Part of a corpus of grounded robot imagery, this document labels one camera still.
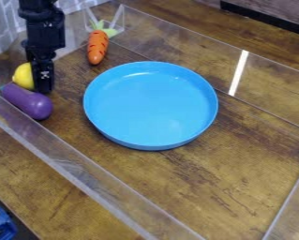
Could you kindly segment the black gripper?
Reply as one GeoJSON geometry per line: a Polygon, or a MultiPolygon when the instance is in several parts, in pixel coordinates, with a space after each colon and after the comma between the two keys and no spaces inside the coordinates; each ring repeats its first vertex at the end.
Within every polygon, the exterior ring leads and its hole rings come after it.
{"type": "Polygon", "coordinates": [[[58,0],[19,0],[19,17],[26,20],[23,42],[31,62],[34,89],[48,94],[54,87],[55,51],[66,47],[66,15],[55,5],[58,0]]]}

